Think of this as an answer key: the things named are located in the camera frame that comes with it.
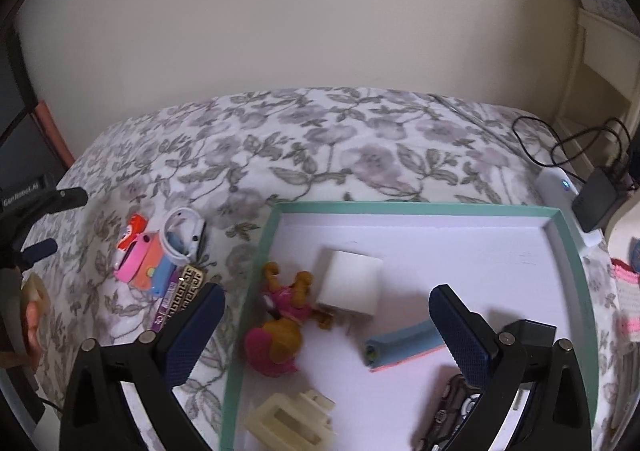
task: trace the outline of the white power strip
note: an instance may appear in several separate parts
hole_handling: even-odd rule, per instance
[[[601,230],[596,229],[590,233],[585,233],[580,228],[580,224],[571,208],[571,202],[578,195],[578,190],[562,169],[559,167],[543,168],[536,179],[536,189],[545,206],[555,207],[562,211],[580,255],[602,241]]]

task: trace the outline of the power adapter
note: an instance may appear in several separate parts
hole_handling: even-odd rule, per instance
[[[571,208],[585,233],[606,227],[626,201],[626,185],[602,167],[596,167],[574,198]]]

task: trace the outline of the floral bedsheet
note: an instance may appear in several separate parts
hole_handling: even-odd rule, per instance
[[[44,218],[28,243],[53,237],[59,251],[36,265],[52,310],[41,323],[46,349],[37,377],[62,405],[80,343],[131,342],[150,328],[157,301],[113,278],[119,232],[136,211],[159,227],[190,205],[207,220],[198,264],[227,294],[223,320],[191,378],[175,394],[212,449],[248,271],[261,227],[278,200],[409,200],[540,204],[539,169],[510,130],[518,110],[456,98],[375,88],[250,92],[166,108],[109,127],[60,187],[82,186],[84,208]],[[522,125],[527,147],[552,143],[540,125]],[[616,401],[618,309],[602,248],[585,257],[598,327],[600,394],[594,448],[607,439]],[[143,437],[162,449],[131,401]]]

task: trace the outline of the purple package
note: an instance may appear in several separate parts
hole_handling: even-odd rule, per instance
[[[171,300],[174,298],[175,288],[178,285],[178,279],[180,278],[180,272],[182,269],[176,269],[174,273],[169,278],[169,287],[166,289],[166,293],[162,298],[160,306],[158,307],[158,311],[156,312],[156,317],[154,318],[154,323],[151,326],[151,329],[154,332],[159,332],[160,328],[164,325],[164,319],[166,317],[166,312],[169,310],[169,305],[171,304]]]

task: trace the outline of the pink wristband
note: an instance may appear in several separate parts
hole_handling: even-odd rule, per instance
[[[136,275],[136,272],[145,259],[146,251],[151,246],[155,233],[140,233],[129,247],[129,253],[126,254],[124,261],[120,264],[120,268],[113,272],[113,275],[120,281],[128,283]]]

